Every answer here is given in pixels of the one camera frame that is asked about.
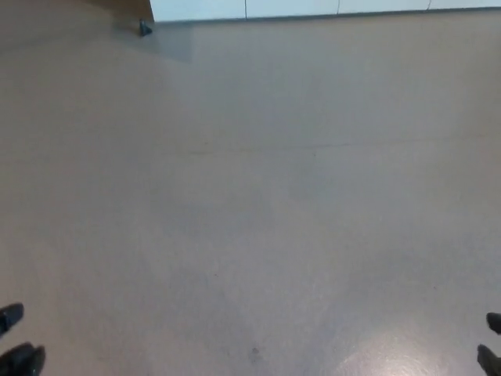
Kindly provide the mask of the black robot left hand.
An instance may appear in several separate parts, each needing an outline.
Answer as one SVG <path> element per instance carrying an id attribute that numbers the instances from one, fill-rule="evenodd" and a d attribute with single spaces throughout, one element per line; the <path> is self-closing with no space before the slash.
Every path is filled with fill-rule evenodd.
<path id="1" fill-rule="evenodd" d="M 17 325 L 24 316 L 24 305 L 15 302 L 1 308 L 1 338 Z M 46 350 L 23 342 L 1 354 L 1 376 L 39 376 L 45 366 Z"/>

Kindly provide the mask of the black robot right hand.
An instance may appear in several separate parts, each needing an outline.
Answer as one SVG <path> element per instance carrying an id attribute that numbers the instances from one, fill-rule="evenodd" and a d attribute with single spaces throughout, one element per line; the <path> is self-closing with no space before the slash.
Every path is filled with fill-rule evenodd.
<path id="1" fill-rule="evenodd" d="M 487 313 L 486 322 L 490 330 L 500 335 L 500 314 Z M 500 357 L 486 345 L 478 346 L 477 361 L 486 375 L 500 376 Z"/>

